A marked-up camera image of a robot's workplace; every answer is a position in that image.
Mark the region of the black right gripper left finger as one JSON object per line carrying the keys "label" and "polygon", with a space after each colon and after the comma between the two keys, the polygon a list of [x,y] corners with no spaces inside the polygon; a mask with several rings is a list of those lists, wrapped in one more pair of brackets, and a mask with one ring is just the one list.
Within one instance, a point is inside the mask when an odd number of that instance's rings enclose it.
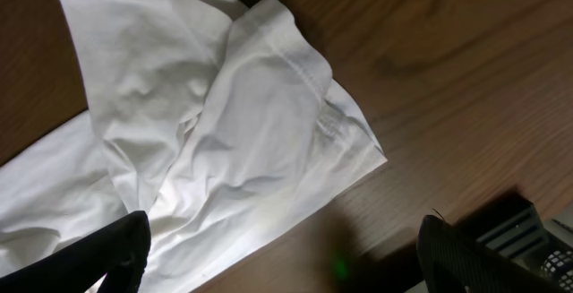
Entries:
{"label": "black right gripper left finger", "polygon": [[4,276],[3,292],[136,293],[150,252],[150,224],[134,211],[30,266]]}

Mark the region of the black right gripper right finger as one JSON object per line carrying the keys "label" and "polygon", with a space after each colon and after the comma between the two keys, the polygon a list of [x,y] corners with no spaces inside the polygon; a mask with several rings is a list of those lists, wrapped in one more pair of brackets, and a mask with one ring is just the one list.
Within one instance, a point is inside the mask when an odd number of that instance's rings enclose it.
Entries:
{"label": "black right gripper right finger", "polygon": [[562,293],[559,285],[525,270],[426,215],[416,250],[429,293]]}

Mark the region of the white t-shirt pixel print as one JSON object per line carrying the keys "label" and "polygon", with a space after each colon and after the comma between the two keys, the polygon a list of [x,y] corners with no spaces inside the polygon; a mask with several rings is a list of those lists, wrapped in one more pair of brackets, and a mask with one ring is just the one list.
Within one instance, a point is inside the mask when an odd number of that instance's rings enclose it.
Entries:
{"label": "white t-shirt pixel print", "polygon": [[143,292],[189,292],[385,162],[279,0],[59,0],[88,110],[1,169],[1,272],[132,211]]}

